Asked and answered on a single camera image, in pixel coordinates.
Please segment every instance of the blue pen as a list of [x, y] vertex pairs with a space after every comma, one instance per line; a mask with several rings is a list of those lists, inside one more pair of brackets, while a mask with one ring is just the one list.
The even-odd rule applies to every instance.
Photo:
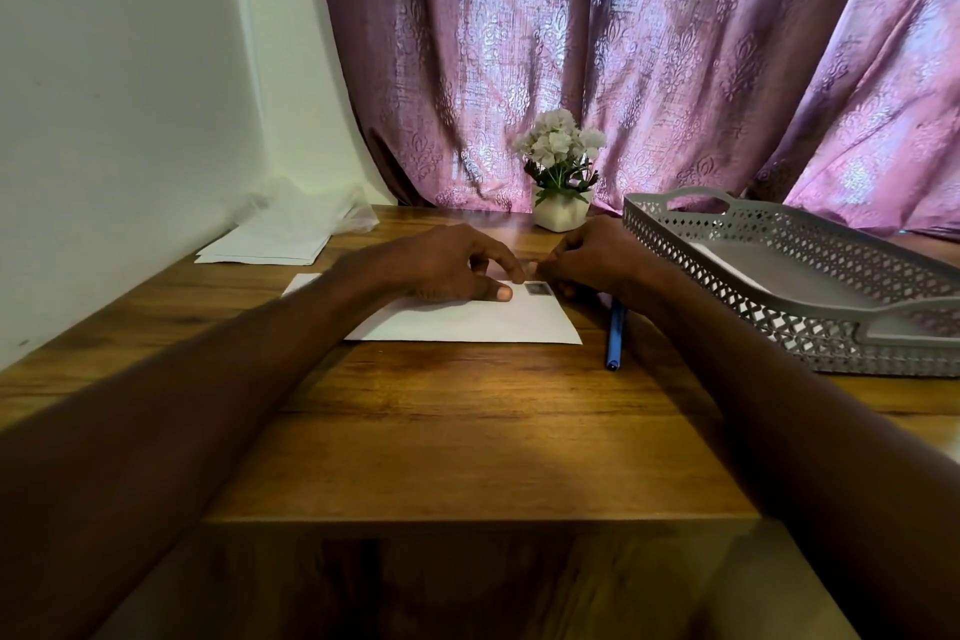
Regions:
[[606, 369], [620, 368], [620, 345], [623, 343], [623, 318], [627, 311], [618, 299], [613, 299], [609, 310], [609, 337], [606, 339]]

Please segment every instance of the person's right arm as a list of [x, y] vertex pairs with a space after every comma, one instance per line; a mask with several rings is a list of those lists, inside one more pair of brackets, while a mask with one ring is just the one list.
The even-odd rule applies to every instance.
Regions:
[[616, 296], [676, 345], [858, 633], [960, 638], [960, 466], [810, 372], [618, 220], [569, 233], [536, 272]]

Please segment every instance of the gray plastic tray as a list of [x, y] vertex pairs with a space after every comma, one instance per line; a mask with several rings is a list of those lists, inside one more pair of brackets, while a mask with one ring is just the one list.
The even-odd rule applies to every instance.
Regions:
[[[692, 196], [728, 208], [667, 208]], [[627, 195], [623, 218], [644, 246], [818, 372], [960, 376], [960, 269], [709, 187]]]

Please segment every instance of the wooden tabletop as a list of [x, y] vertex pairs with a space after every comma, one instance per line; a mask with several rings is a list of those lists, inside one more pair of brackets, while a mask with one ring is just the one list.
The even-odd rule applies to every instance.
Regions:
[[[312, 267], [175, 263], [0, 374], [0, 426], [276, 298], [294, 274], [322, 271], [345, 251], [459, 221], [523, 259], [559, 238], [524, 214], [378, 215], [371, 233], [332, 238]], [[609, 372], [605, 315], [564, 308], [582, 346], [343, 344], [263, 431], [208, 520], [756, 518], [718, 413], [669, 342], [631, 315], [623, 365]], [[960, 460], [956, 380], [835, 381]]]

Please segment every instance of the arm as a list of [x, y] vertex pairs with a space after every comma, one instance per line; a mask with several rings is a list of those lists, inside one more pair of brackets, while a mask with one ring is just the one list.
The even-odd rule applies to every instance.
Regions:
[[441, 227], [350, 254], [317, 281], [0, 433], [0, 636], [92, 633], [196, 520], [273, 410], [390, 301], [511, 297], [502, 243]]
[[960, 637], [960, 466], [810, 372], [619, 221], [587, 222], [537, 272], [567, 293], [618, 297], [677, 346], [859, 633]]

